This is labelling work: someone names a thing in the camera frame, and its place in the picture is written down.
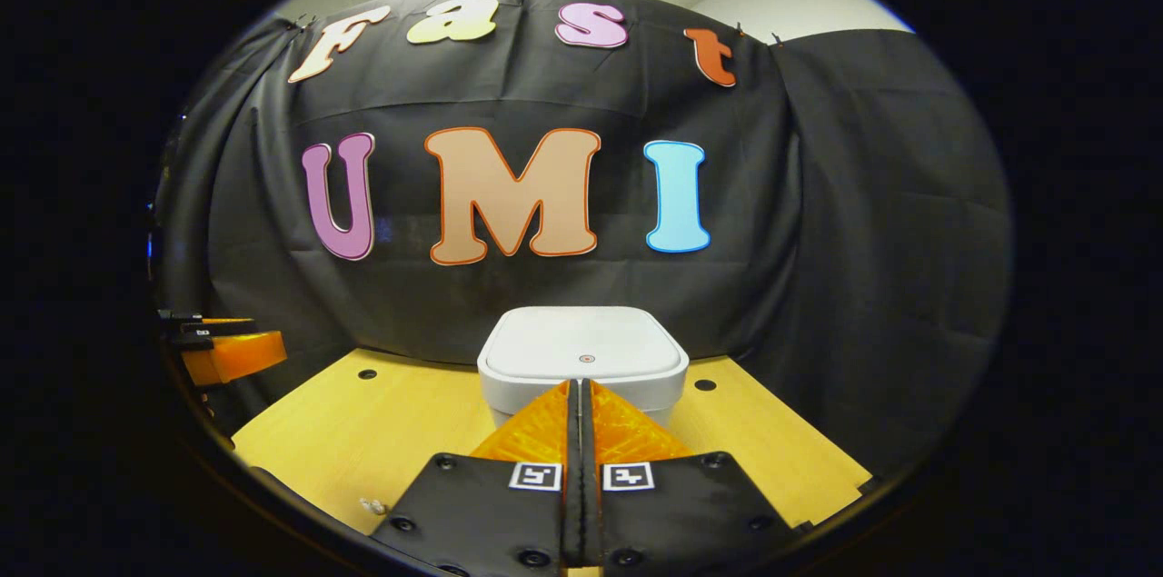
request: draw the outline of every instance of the peach letter m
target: peach letter m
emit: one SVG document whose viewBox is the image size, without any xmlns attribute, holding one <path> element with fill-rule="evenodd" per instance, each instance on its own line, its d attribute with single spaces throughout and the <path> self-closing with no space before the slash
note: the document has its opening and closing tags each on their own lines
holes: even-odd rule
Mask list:
<svg viewBox="0 0 1163 577">
<path fill-rule="evenodd" d="M 598 237 L 590 231 L 590 159 L 600 148 L 601 140 L 590 130 L 550 130 L 518 178 L 480 127 L 429 135 L 424 150 L 438 159 L 441 180 L 441 238 L 433 245 L 433 262 L 455 266 L 485 258 L 488 250 L 473 234 L 473 212 L 506 257 L 516 254 L 538 208 L 541 229 L 529 241 L 534 254 L 593 250 Z"/>
</svg>

